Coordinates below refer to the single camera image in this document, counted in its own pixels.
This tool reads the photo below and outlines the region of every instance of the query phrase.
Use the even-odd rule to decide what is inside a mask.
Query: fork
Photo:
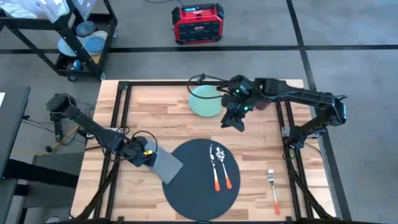
[[[275,187],[274,187],[274,170],[273,169],[268,170],[268,182],[271,184],[272,193],[274,195],[275,214],[280,215],[278,201],[276,200],[276,193],[275,193]]]

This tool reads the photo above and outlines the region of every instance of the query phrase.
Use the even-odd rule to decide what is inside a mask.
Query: concrete floor
[[[182,0],[186,4],[206,0]],[[223,39],[203,45],[297,45],[285,1],[219,0],[225,10]],[[144,0],[111,0],[119,19],[120,36],[113,47],[176,46],[170,11],[177,2],[149,4]],[[293,0],[306,45],[398,44],[394,0]],[[103,12],[99,1],[96,12]],[[60,38],[50,31],[24,31],[39,48],[54,49]],[[6,28],[0,33],[0,49],[26,49]],[[55,60],[56,55],[49,55]],[[313,76],[320,91],[346,94],[348,122],[330,128],[330,136],[346,197],[354,220],[397,223],[398,152],[394,148],[398,119],[394,103],[398,89],[398,51],[345,50],[308,52]],[[0,55],[0,85],[30,85],[26,114],[49,122],[45,103],[54,93],[66,92],[95,104],[100,83],[70,83],[58,77],[36,55]],[[307,81],[298,51],[113,53],[106,63],[107,79],[188,78],[205,72],[221,78],[243,74],[250,78],[300,78]],[[39,152],[54,142],[53,134],[22,124],[16,151]],[[74,142],[56,154],[83,152]],[[13,154],[32,161],[32,156]],[[7,223],[15,223],[16,198]],[[70,205],[30,209],[29,223],[50,215],[67,217]]]

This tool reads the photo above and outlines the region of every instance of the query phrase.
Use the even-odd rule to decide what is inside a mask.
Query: red battery
[[[224,10],[218,3],[176,7],[172,19],[178,44],[216,42],[223,34]]]

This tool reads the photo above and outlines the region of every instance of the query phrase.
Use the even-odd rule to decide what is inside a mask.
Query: orange-handled fork
[[[231,184],[231,181],[229,180],[228,174],[226,173],[226,169],[225,169],[225,165],[224,165],[224,158],[225,158],[224,150],[220,149],[219,147],[217,147],[216,150],[217,150],[216,156],[217,156],[218,160],[221,161],[221,163],[223,164],[226,187],[228,189],[232,189],[232,184]]]
[[[216,171],[216,163],[213,155],[213,144],[210,145],[210,161],[211,165],[213,166],[213,173],[214,173],[214,185],[217,192],[220,191],[220,183],[218,183],[217,171]]]
[[[272,194],[274,195],[275,214],[280,215],[278,201],[276,200],[276,193],[275,193],[275,187],[274,187],[274,170],[273,169],[268,170],[268,182],[271,184]]]

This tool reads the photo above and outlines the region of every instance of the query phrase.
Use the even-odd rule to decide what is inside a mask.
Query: gray cloth
[[[155,142],[147,139],[148,143],[145,146],[145,150],[155,151]],[[177,175],[183,164],[175,158],[173,155],[162,149],[161,146],[157,146],[157,157],[153,167],[147,166],[151,171],[159,176],[159,178],[165,184],[169,184],[170,181]]]

